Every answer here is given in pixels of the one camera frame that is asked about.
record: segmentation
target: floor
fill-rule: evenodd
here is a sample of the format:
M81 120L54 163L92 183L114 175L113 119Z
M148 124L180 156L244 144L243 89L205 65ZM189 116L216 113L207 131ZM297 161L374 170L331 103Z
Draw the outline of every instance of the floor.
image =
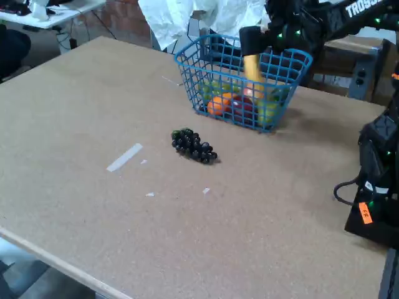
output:
M29 55L25 58L24 64L35 67L37 65L43 64L54 57L60 55L58 41L56 39L56 31L50 30L40 30L39 32L26 31L19 24L7 23L8 29L19 30L26 33L31 38L32 47ZM78 45L87 42L88 40L95 39L99 36L107 36L113 38L104 28L95 27L89 29L89 34L87 33L86 27L82 22L74 21L66 25L70 35L77 40ZM123 31L112 31L118 40L124 42L129 42L131 44L141 45L144 47L150 47L150 38L139 37L135 34Z
M39 32L25 31L19 24L7 23L7 28L22 31L29 35L32 41L32 47L29 55L24 59L24 65L36 67L50 59L60 55L55 31L41 30ZM78 45L88 41L87 30L83 24L74 22L68 25L67 30L71 36L77 39ZM150 47L150 40L137 37L128 32L113 31L118 40L129 42L132 44ZM98 36L111 37L110 34L101 28L90 29L90 39ZM30 262L21 262L13 265L5 274L4 278L7 282L12 283L30 266ZM65 276L57 270L50 268L38 281L25 292L20 299L94 299L94 292Z
M31 265L31 262L14 264L4 274L6 281L12 285ZM95 293L56 269L48 269L20 299L94 299Z

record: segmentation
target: robot logo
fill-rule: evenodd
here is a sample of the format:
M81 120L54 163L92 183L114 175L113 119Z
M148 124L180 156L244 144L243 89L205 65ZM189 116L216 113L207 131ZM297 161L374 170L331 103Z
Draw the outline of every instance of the robot logo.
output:
M349 14L349 17L354 17L357 14L364 12L365 10L371 8L372 6L376 5L378 2L382 0L358 0L351 5L346 7L346 10Z

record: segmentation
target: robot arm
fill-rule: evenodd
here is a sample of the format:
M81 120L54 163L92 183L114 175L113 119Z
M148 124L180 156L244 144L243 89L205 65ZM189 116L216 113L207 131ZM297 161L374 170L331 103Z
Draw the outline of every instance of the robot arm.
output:
M365 26L399 30L396 0L344 0L338 4L318 0L268 0L271 22L265 32L260 27L240 30L243 55L297 48L314 54L334 39L356 34Z

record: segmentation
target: brick wall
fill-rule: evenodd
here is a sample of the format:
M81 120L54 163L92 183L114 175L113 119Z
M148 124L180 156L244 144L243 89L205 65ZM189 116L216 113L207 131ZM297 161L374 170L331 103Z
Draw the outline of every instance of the brick wall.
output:
M107 0L104 8L96 11L104 24L112 31L124 31L150 40L150 26L148 26L138 0ZM93 14L87 14L89 27L102 27Z

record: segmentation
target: white cloth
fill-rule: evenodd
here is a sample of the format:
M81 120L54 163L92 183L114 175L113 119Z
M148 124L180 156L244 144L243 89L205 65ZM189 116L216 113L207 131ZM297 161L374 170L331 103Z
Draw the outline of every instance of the white cloth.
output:
M265 0L139 0L138 4L164 49L187 33L190 17L202 12L202 21L218 34L239 36L245 26L270 20Z

